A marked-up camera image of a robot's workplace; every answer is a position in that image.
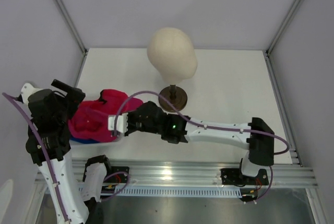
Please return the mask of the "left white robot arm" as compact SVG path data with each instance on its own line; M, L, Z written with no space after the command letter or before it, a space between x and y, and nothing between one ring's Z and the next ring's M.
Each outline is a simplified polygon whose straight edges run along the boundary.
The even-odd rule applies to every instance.
M73 172L68 120L85 98L81 89L53 80L56 90L25 83L22 102L31 113L26 150L47 182L57 214L57 223L103 223L102 184L113 176L105 155L87 160L83 188Z

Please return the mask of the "magenta baseball cap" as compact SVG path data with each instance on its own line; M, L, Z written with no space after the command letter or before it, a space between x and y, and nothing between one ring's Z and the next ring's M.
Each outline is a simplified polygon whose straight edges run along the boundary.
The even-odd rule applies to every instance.
M83 101L68 121L71 135L98 142L112 142L117 137L108 130L108 116L115 115L127 98L128 95L122 91L104 89L98 99Z

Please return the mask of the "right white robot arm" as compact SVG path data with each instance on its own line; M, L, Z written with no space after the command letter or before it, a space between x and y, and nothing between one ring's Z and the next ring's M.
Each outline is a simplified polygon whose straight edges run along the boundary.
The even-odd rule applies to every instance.
M171 144L206 142L244 149L246 155L237 175L243 184L252 183L260 169L274 164L273 131L258 117L242 124L214 123L166 113L149 101L126 113L125 119L125 135L144 132L159 135Z

